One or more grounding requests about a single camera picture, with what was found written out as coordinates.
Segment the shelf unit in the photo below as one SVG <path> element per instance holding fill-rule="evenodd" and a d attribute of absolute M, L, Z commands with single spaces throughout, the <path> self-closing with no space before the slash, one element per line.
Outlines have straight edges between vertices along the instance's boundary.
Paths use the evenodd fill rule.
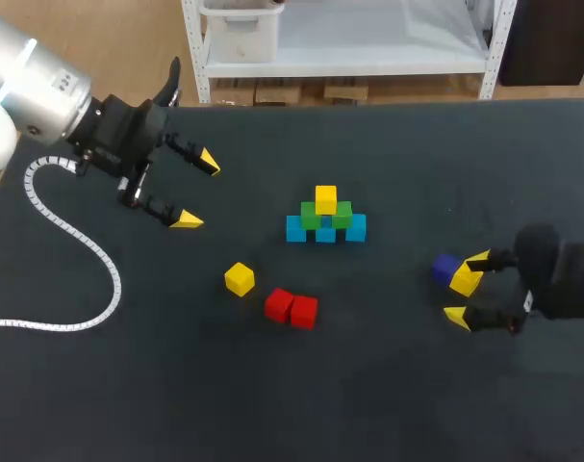
<path fill-rule="evenodd" d="M 210 102 L 211 78 L 483 73 L 491 99 L 517 0 L 495 0 L 493 40 L 465 0 L 287 0 L 277 59 L 227 64 L 202 39 L 199 0 L 181 0 L 195 82 Z M 475 2 L 469 2 L 470 8 Z"/>

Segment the blue cube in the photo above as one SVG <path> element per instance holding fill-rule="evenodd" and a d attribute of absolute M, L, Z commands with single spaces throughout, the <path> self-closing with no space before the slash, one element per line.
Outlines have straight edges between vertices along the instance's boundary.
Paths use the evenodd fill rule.
<path fill-rule="evenodd" d="M 345 229 L 345 240 L 349 243 L 363 243 L 367 239 L 367 216 L 353 214 L 351 227 Z"/>
<path fill-rule="evenodd" d="M 463 265 L 463 261 L 451 255 L 442 254 L 433 263 L 433 277 L 437 282 L 449 287 L 454 273 Z"/>
<path fill-rule="evenodd" d="M 333 228 L 319 228 L 315 232 L 315 242 L 333 244 L 337 241 L 337 230 Z"/>
<path fill-rule="evenodd" d="M 286 239 L 288 243 L 306 243 L 307 232 L 302 229 L 300 216 L 290 215 L 286 225 Z"/>

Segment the white plastic bin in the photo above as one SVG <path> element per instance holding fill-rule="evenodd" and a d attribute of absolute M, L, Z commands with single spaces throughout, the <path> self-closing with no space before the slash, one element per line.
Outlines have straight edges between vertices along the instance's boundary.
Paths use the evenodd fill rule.
<path fill-rule="evenodd" d="M 284 8 L 272 0 L 203 0 L 200 12 L 211 31 L 211 56 L 220 63 L 274 61 Z"/>

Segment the robotic arm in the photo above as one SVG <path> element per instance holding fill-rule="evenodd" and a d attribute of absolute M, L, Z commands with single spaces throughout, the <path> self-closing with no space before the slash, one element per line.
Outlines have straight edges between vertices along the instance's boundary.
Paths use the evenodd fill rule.
<path fill-rule="evenodd" d="M 133 108 L 114 95 L 99 101 L 90 78 L 34 38 L 0 19 L 0 169 L 11 158 L 15 131 L 44 145 L 64 140 L 79 158 L 76 174 L 99 168 L 119 180 L 117 197 L 169 227 L 196 227 L 202 220 L 143 190 L 158 149 L 168 148 L 209 175 L 220 172 L 209 151 L 167 130 L 167 108 L 178 104 L 180 61 L 152 99 Z"/>
<path fill-rule="evenodd" d="M 513 250 L 491 249 L 485 259 L 467 260 L 466 265 L 476 273 L 515 269 L 520 278 L 499 310 L 473 303 L 444 308 L 451 321 L 468 331 L 503 328 L 518 334 L 533 312 L 549 320 L 584 318 L 584 242 L 562 240 L 549 224 L 525 226 Z"/>

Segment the stacked blocks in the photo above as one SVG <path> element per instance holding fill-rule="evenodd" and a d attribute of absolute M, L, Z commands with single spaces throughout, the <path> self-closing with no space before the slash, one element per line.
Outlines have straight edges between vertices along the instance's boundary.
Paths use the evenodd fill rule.
<path fill-rule="evenodd" d="M 448 286 L 453 291 L 463 296 L 471 296 L 484 273 L 482 271 L 471 271 L 467 265 L 469 260 L 485 260 L 488 252 L 474 255 L 465 261 L 451 255 L 440 255 L 433 263 L 433 277 L 437 282 Z"/>
<path fill-rule="evenodd" d="M 307 242 L 307 232 L 302 229 L 301 218 L 298 215 L 288 216 L 286 236 L 288 243 Z"/>
<path fill-rule="evenodd" d="M 351 226 L 345 230 L 345 240 L 349 243 L 363 243 L 367 239 L 367 216 L 354 214 Z"/>
<path fill-rule="evenodd" d="M 302 229 L 319 229 L 321 227 L 321 217 L 316 214 L 315 210 L 315 202 L 300 202 Z"/>
<path fill-rule="evenodd" d="M 275 289 L 266 300 L 266 317 L 276 322 L 290 321 L 294 327 L 312 330 L 317 319 L 317 299 Z"/>
<path fill-rule="evenodd" d="M 337 213 L 332 217 L 332 227 L 334 229 L 350 228 L 352 216 L 351 202 L 339 202 L 337 206 Z"/>
<path fill-rule="evenodd" d="M 337 213 L 336 186 L 315 186 L 315 213 L 318 215 Z"/>
<path fill-rule="evenodd" d="M 242 263 L 236 263 L 225 273 L 225 286 L 237 296 L 244 296 L 255 286 L 255 275 Z"/>
<path fill-rule="evenodd" d="M 307 231 L 315 231 L 317 243 L 333 244 L 337 230 L 345 231 L 349 243 L 367 238 L 367 216 L 353 214 L 351 202 L 337 201 L 336 186 L 316 186 L 315 202 L 300 203 L 300 217 L 287 217 L 287 242 L 306 243 Z"/>
<path fill-rule="evenodd" d="M 315 232 L 315 242 L 333 244 L 337 241 L 337 230 L 334 228 L 319 228 Z"/>

